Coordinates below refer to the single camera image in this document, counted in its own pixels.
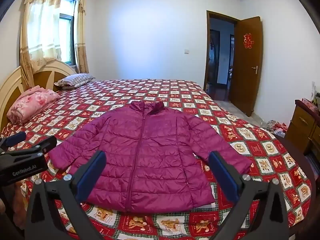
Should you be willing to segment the magenta puffer jacket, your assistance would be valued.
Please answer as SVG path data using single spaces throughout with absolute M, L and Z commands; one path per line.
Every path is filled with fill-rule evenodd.
M 106 166 L 87 197 L 91 204 L 122 212 L 188 211 L 214 202 L 197 162 L 217 151 L 239 173 L 251 161 L 202 119 L 162 102 L 135 101 L 85 124 L 49 152 L 52 165 L 71 173 L 97 151 Z

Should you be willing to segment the clothes pile on floor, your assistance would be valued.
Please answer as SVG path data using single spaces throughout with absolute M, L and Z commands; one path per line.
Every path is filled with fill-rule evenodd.
M 267 123 L 264 123 L 262 128 L 282 138 L 285 137 L 288 130 L 285 123 L 281 124 L 275 120 L 270 120 Z

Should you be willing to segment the pink folded blanket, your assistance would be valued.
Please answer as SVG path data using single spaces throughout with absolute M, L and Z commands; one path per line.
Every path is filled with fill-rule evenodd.
M 60 98 L 51 89 L 39 85 L 23 92 L 9 108 L 7 118 L 12 124 L 23 124 L 41 113 Z

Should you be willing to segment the red checkered bedspread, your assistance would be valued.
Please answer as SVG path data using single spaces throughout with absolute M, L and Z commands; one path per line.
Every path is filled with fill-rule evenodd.
M 60 100 L 23 125 L 9 122 L 2 135 L 20 131 L 27 134 L 20 148 L 28 148 L 54 135 L 58 142 L 105 112 L 136 100 L 163 101 L 165 106 L 192 114 L 208 122 L 238 153 L 252 164 L 254 180 L 277 178 L 284 199 L 291 232 L 303 226 L 311 210 L 311 171 L 294 150 L 269 131 L 253 126 L 219 107 L 198 84 L 183 80 L 110 80 L 87 83 L 61 91 Z M 102 209 L 91 204 L 82 207 L 104 239 L 208 239 L 232 208 L 207 165 L 202 169 L 210 181 L 215 202 L 194 211 L 136 216 Z

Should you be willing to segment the cream wooden headboard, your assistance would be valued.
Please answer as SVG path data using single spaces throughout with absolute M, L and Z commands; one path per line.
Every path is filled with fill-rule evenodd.
M 74 69 L 61 61 L 53 61 L 34 74 L 35 85 L 58 91 L 55 82 L 64 77 L 76 74 Z M 10 122 L 7 112 L 16 99 L 24 92 L 21 67 L 15 69 L 1 84 L 1 131 Z

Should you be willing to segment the grey plaid pillow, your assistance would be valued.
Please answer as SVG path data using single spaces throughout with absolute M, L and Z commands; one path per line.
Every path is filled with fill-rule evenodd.
M 73 74 L 54 83 L 56 87 L 60 87 L 63 90 L 72 90 L 79 88 L 91 81 L 93 81 L 95 77 L 88 73 L 80 73 Z

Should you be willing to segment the brown wooden dresser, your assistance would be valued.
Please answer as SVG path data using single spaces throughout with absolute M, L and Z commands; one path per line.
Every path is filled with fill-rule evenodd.
M 295 100 L 285 139 L 319 172 L 319 111 L 309 100 Z

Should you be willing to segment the left beige curtain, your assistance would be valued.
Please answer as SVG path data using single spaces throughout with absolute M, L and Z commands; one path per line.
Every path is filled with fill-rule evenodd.
M 25 0 L 20 32 L 20 67 L 26 89 L 34 74 L 48 63 L 61 59 L 59 18 L 61 0 Z

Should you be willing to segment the beige curtain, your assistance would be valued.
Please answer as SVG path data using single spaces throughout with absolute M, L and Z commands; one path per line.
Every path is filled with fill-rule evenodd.
M 20 32 L 20 67 L 26 89 L 34 74 L 48 63 L 61 59 L 59 18 L 61 0 L 25 0 Z
M 79 73 L 89 73 L 85 43 L 86 0 L 75 0 L 74 48 Z

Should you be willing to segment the right beige curtain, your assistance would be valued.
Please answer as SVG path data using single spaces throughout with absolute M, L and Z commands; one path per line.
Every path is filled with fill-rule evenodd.
M 79 73 L 89 73 L 85 43 L 86 0 L 75 0 L 74 48 Z

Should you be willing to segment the brown wooden door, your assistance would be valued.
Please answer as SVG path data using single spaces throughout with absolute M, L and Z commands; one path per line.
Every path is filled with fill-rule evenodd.
M 244 48 L 244 35 L 252 34 L 252 49 Z M 234 29 L 235 49 L 229 100 L 240 111 L 251 116 L 257 99 L 262 61 L 263 25 L 259 16 L 237 22 Z M 258 74 L 252 67 L 258 66 Z

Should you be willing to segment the red double happiness decoration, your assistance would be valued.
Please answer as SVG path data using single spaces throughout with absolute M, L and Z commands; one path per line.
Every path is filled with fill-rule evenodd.
M 246 33 L 244 35 L 243 44 L 244 44 L 244 48 L 245 49 L 252 49 L 253 48 L 254 41 L 252 40 L 252 34 L 251 33 Z

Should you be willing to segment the window with dark frame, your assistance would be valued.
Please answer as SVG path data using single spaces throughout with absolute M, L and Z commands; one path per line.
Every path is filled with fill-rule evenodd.
M 75 66 L 74 9 L 75 0 L 61 0 L 59 17 L 61 61 L 69 66 Z

